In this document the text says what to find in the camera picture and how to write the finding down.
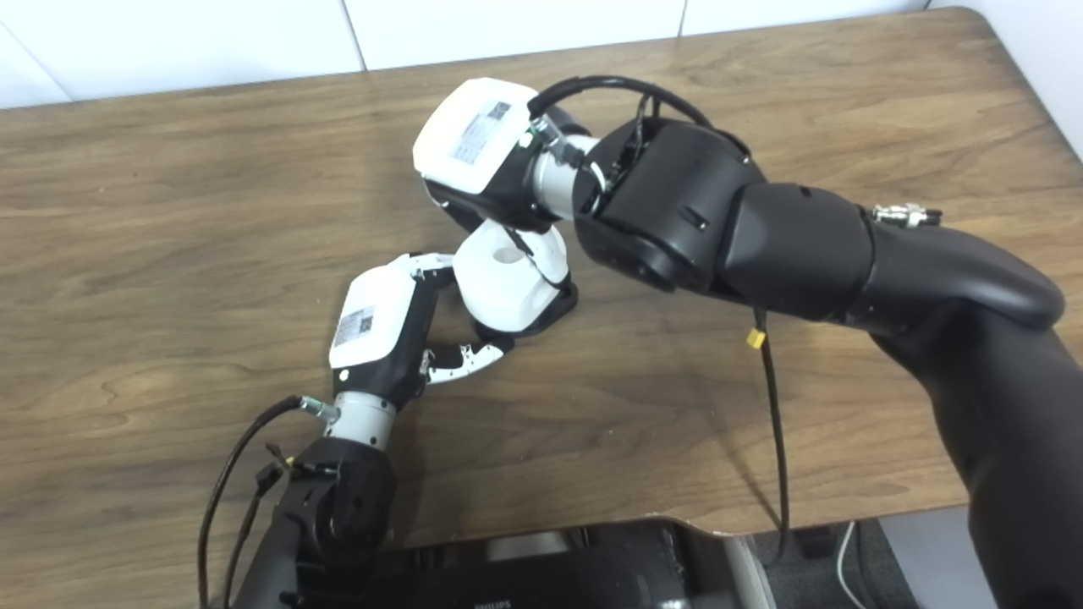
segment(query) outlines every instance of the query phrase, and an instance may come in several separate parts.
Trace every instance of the black arm segment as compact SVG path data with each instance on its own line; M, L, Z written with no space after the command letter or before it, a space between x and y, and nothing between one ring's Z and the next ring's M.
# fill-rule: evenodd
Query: black arm segment
M576 182L584 250L660 289L872 334L932 398L997 602L1083 609L1083 372L1052 329L1057 286L973 235L769 183L728 133L647 119L637 155L634 127L590 152L615 168L598 204Z
M999 605L1083 608L1083 371L1052 329L1064 297L1047 277L795 184L745 190L717 269L754 306L870 332L932 399Z
M310 444L297 455L233 608L357 607L395 488L382 452L341 438Z
M997 604L1083 607L1083 371L1056 334L970 308L874 340L932 399Z

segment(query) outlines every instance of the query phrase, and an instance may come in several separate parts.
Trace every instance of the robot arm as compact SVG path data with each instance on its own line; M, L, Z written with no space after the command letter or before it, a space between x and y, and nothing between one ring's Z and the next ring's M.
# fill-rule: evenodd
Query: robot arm
M395 416L427 385L469 376L514 346L506 335L460 347L426 345L439 290L455 281L452 265L451 256L403 255L350 284L328 358L335 402L303 404L326 429L284 465L289 484L235 607L361 597L395 493L386 454Z
M932 400L997 602L1083 607L1083 372L1052 329L1064 297L1047 277L938 228L939 212L770 183L740 140L656 87L588 77L532 95L484 80L415 144L435 200L520 231L572 219L595 261L660 289L869 332ZM591 87L642 93L639 116L601 140L547 116ZM692 121L644 116L651 99ZM488 165L455 158L466 140Z

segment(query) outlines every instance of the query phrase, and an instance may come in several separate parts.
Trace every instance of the qr code label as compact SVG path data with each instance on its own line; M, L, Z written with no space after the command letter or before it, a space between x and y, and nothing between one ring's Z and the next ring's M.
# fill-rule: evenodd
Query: qr code label
M373 332L373 313L375 312L376 307L365 307L340 319L339 326L335 331L335 346L357 340Z
M452 158L473 165L509 109L511 104L508 102L494 102L488 109L478 113L455 142Z

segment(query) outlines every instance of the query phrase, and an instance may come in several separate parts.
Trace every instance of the white cable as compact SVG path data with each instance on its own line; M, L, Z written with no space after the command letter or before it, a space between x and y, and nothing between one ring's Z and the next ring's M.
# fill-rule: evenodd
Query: white cable
M850 545L850 535L853 534L853 527L856 524L857 522L851 520L846 527L846 533L843 535L843 545L838 548L838 558L835 559L835 575L838 578L838 585L843 586L843 592L846 593L846 596L850 597L850 602L852 602L858 609L866 609L866 607L858 600L858 597L853 596L853 593L850 592L850 586L846 585L846 579L843 578L843 558L846 557L846 547Z
M593 172L595 178L598 180L598 189L599 189L598 196L595 197L595 202L590 204L590 209L587 210L587 213L592 215L598 209L598 204L602 202L602 194L605 193L605 190L609 187L609 184L605 183L605 172L602 171L601 167L598 167L597 163L590 164L590 171Z

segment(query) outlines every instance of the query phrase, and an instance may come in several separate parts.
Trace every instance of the wood grain surface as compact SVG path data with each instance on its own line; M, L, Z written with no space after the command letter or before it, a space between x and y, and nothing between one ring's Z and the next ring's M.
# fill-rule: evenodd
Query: wood grain surface
M410 146L459 82L619 73L690 99L777 180L921 202L1053 276L1083 354L1083 169L989 27L931 11L0 113L0 598L192 607L221 461L293 392L329 398L351 278L466 236ZM596 132L636 98L566 104ZM570 241L571 226L563 226ZM752 314L571 245L578 309L396 423L393 544L661 515L774 526ZM468 337L441 307L433 341ZM927 401L856 332L774 318L797 526L965 501ZM296 415L264 439L297 451ZM218 589L253 450L212 537Z

